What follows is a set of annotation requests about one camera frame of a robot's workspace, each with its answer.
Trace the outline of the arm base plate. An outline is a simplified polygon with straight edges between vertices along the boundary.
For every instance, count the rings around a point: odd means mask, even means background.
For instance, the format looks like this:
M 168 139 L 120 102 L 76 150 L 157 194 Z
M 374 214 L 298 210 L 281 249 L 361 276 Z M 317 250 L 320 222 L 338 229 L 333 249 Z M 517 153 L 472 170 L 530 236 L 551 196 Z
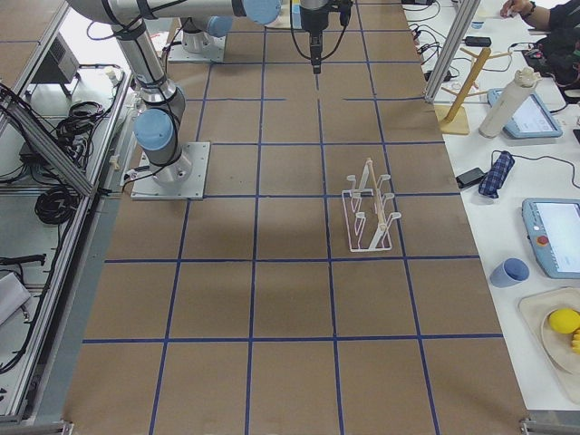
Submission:
M 180 158 L 155 176 L 149 171 L 132 184 L 134 200 L 203 199 L 207 179 L 209 142 L 187 142 Z
M 226 37 L 215 37 L 207 33 L 181 34 L 179 43 L 169 51 L 170 63 L 222 63 Z

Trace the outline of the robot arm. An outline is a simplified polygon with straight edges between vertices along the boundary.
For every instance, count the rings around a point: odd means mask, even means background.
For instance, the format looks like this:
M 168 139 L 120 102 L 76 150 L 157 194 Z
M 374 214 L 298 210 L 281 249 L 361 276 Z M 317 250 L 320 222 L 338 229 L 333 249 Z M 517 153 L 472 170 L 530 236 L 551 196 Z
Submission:
M 185 95 L 168 77 L 145 22 L 179 18 L 186 33 L 207 34 L 214 19 L 246 17 L 267 25 L 281 10 L 279 1 L 71 1 L 69 6 L 111 27 L 111 36 L 118 41 L 140 85 L 145 111 L 135 121 L 133 132 L 149 160 L 150 176 L 159 184 L 187 179 L 193 162 L 179 143 Z

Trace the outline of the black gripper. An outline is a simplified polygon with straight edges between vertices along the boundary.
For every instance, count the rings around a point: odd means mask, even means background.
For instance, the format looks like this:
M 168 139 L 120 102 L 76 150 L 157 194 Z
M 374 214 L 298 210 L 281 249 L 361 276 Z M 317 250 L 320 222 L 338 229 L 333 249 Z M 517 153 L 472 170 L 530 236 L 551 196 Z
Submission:
M 303 0 L 299 2 L 301 27 L 309 34 L 310 63 L 314 74 L 322 71 L 324 37 L 330 13 L 339 14 L 341 27 L 347 27 L 353 2 L 350 0 Z

